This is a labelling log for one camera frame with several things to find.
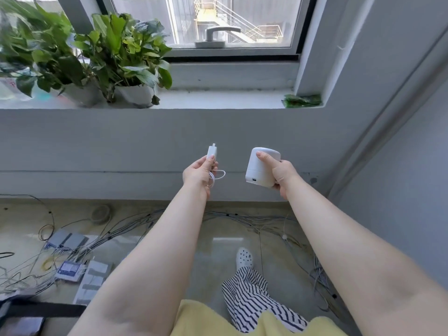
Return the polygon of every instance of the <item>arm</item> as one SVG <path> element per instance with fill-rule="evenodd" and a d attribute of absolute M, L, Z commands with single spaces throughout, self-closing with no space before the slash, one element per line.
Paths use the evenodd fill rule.
<path fill-rule="evenodd" d="M 257 155 L 272 167 L 277 188 L 364 336 L 446 334 L 442 287 L 309 186 L 290 162 Z"/>
<path fill-rule="evenodd" d="M 171 333 L 188 285 L 213 162 L 214 156 L 205 156 L 184 171 L 184 186 L 104 282 L 70 336 Z"/>

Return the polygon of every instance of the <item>pant leg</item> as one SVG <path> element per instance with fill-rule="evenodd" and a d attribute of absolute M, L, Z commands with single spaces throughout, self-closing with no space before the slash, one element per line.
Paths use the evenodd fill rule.
<path fill-rule="evenodd" d="M 240 268 L 222 284 L 222 291 L 232 323 L 242 333 L 254 331 L 263 311 L 272 312 L 294 333 L 302 332 L 308 324 L 302 316 L 269 296 L 266 280 L 252 267 Z"/>

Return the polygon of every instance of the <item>left hand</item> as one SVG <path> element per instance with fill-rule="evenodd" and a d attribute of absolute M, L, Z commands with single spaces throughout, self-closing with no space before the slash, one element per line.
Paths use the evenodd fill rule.
<path fill-rule="evenodd" d="M 182 179 L 184 180 L 184 185 L 186 184 L 196 184 L 202 186 L 206 193 L 207 199 L 210 197 L 210 187 L 207 185 L 210 181 L 209 171 L 214 171 L 218 169 L 218 162 L 215 161 L 215 156 L 212 155 L 207 159 L 207 156 L 196 160 L 190 166 L 188 166 L 184 173 L 182 174 Z"/>

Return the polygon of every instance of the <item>foot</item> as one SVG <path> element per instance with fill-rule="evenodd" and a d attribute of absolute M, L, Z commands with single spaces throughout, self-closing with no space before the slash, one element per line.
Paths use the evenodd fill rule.
<path fill-rule="evenodd" d="M 237 271 L 243 266 L 252 267 L 252 254 L 246 248 L 239 248 L 237 252 Z"/>

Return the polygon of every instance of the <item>white windowsill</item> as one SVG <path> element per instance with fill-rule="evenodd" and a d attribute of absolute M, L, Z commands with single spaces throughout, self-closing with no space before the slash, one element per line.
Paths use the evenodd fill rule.
<path fill-rule="evenodd" d="M 151 109 L 285 109 L 281 101 L 284 95 L 290 93 L 291 90 L 162 91 L 158 94 L 160 105 L 153 106 Z M 115 104 L 107 104 L 105 101 L 102 101 L 93 106 L 93 108 L 76 107 L 63 97 L 46 100 L 31 99 L 19 101 L 13 99 L 0 101 L 0 109 L 92 110 L 114 108 L 133 109 L 131 105 L 122 100 L 118 100 Z"/>

